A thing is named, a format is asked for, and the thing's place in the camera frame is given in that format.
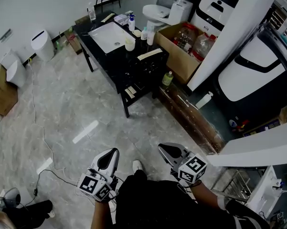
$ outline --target person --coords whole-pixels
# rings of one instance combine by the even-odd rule
[[[4,208],[0,211],[0,229],[34,229],[45,219],[54,217],[52,202],[47,200],[22,208]]]
[[[200,180],[191,187],[195,200],[178,182],[151,181],[142,164],[133,162],[116,197],[116,224],[108,202],[96,201],[91,229],[225,228],[269,229],[268,223],[235,200],[217,197]]]

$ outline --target large clear plastic jar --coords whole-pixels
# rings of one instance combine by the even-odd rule
[[[197,34],[198,32],[194,25],[184,23],[176,37],[174,37],[173,42],[185,52],[189,53],[191,52]]]
[[[214,35],[208,36],[206,33],[198,36],[190,55],[197,58],[199,61],[203,61],[214,45],[215,39],[216,37]]]

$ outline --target trash can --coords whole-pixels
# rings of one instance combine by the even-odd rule
[[[54,46],[46,30],[41,31],[31,40],[31,46],[44,61],[50,61],[54,56]]]

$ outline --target black table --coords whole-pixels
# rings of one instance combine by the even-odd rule
[[[122,46],[109,53],[104,53],[104,51],[90,37],[88,32],[106,24],[101,21],[111,13],[111,11],[108,11],[99,14],[96,20],[84,21],[73,26],[73,29],[81,43],[84,56],[91,72],[94,70],[89,61],[89,57],[96,63],[98,68],[108,79],[109,83],[116,89],[117,93],[121,94],[125,114],[128,118],[128,107],[139,98],[151,91],[153,92],[153,97],[156,97],[156,89],[161,83],[161,79],[166,71],[166,62],[169,53],[157,44],[149,46],[147,41],[135,38],[135,36],[128,30],[128,25],[123,27],[120,26],[114,21],[114,16],[106,23],[114,22],[123,28],[136,39],[136,46],[131,52],[128,52],[125,47]],[[142,61],[137,58],[138,56],[157,48],[161,48],[162,52],[150,56]],[[130,96],[125,92],[125,89],[130,86],[136,90],[136,94],[134,94],[135,98],[130,98]]]

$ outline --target black countertop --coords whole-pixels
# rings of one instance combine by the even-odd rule
[[[82,46],[86,49],[87,53],[93,56],[100,64],[110,80],[115,84],[118,93],[136,82],[141,84],[160,82],[161,77],[166,71],[166,62],[169,53],[157,44],[149,46],[147,41],[142,41],[140,38],[135,37],[129,31],[128,25],[120,26],[114,21],[114,16],[106,23],[101,22],[111,13],[111,11],[104,12],[99,14],[94,21],[87,20],[73,26]],[[125,49],[125,46],[122,46],[109,53],[104,53],[88,34],[88,32],[110,22],[116,23],[136,39],[136,46],[133,51],[129,52]],[[161,48],[163,52],[157,53],[142,61],[137,58],[157,48]]]

